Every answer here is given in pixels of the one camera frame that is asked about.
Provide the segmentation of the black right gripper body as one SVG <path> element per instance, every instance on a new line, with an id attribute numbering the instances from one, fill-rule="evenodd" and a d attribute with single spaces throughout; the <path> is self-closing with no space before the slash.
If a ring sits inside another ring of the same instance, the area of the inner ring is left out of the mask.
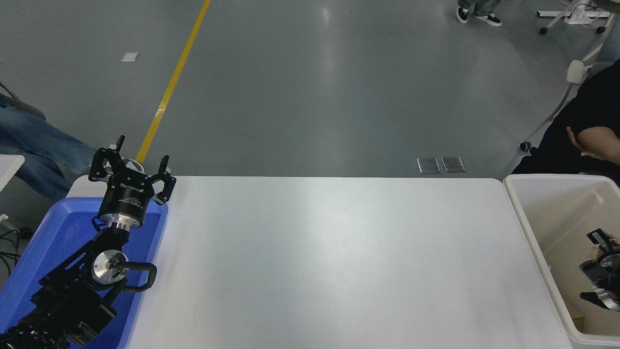
<path id="1" fill-rule="evenodd" d="M 620 288 L 619 256 L 607 256 L 599 260 L 588 260 L 580 265 L 580 270 L 598 288 L 618 291 Z"/>

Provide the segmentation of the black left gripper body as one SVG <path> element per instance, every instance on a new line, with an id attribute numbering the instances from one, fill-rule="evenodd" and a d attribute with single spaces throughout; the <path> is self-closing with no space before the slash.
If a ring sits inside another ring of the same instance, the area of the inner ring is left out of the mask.
<path id="1" fill-rule="evenodd" d="M 107 180 L 107 190 L 99 209 L 99 220 L 109 222 L 114 216 L 144 221 L 149 201 L 154 194 L 148 175 L 135 170 L 122 170 Z"/>

